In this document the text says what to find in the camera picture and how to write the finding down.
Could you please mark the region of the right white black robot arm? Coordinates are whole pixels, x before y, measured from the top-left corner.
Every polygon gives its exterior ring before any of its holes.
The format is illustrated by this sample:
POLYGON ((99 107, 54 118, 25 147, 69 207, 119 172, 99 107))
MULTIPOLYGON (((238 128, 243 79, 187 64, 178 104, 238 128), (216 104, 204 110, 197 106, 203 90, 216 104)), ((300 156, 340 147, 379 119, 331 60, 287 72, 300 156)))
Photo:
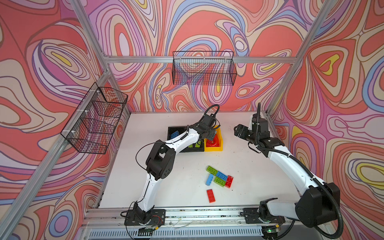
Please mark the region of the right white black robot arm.
POLYGON ((256 216, 268 223, 275 217, 299 221, 328 239, 338 239, 344 231, 340 209, 340 189, 312 173, 279 138, 273 138, 268 121, 253 115, 250 127, 237 125, 234 135, 254 145, 256 153, 274 162, 292 181, 300 194, 298 201, 270 198, 260 202, 256 216))

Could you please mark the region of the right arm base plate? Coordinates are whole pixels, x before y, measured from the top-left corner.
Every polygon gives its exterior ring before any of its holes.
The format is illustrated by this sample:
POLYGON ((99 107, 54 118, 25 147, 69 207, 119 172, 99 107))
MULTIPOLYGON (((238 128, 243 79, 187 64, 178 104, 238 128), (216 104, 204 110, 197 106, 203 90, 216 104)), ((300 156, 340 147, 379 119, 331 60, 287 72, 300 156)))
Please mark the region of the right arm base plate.
POLYGON ((266 211, 259 208, 244 208, 240 216, 245 219, 246 224, 284 224, 284 217, 276 217, 266 214, 266 211))

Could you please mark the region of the red lego arch piece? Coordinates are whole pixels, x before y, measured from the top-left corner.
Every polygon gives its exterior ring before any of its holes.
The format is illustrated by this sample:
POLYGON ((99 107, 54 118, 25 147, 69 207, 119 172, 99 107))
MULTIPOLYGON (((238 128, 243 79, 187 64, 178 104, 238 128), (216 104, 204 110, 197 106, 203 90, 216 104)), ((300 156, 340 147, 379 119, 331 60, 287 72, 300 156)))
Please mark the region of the red lego arch piece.
POLYGON ((218 135, 215 135, 213 140, 205 139, 205 144, 207 148, 218 148, 220 147, 220 139, 218 135))

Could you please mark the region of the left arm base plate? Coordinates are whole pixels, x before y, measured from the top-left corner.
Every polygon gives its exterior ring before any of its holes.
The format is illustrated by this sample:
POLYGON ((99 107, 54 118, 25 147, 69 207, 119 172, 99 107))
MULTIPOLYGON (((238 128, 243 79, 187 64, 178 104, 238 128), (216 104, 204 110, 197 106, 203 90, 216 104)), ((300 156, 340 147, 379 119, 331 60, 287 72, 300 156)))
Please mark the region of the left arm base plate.
POLYGON ((160 227, 165 223, 166 210, 154 209, 148 212, 128 210, 120 213, 125 226, 154 226, 160 227))

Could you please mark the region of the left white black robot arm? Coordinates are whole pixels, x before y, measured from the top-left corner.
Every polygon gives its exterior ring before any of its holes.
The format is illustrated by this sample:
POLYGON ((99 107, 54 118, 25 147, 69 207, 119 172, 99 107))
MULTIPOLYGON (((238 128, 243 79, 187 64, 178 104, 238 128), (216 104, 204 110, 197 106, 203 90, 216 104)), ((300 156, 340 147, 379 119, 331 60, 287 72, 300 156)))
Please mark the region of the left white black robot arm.
POLYGON ((158 140, 146 159, 147 178, 139 200, 133 205, 135 217, 147 222, 152 217, 152 209, 160 183, 171 173, 177 154, 192 144, 201 140, 213 140, 217 128, 216 114, 205 113, 195 124, 187 126, 186 130, 168 141, 158 140))

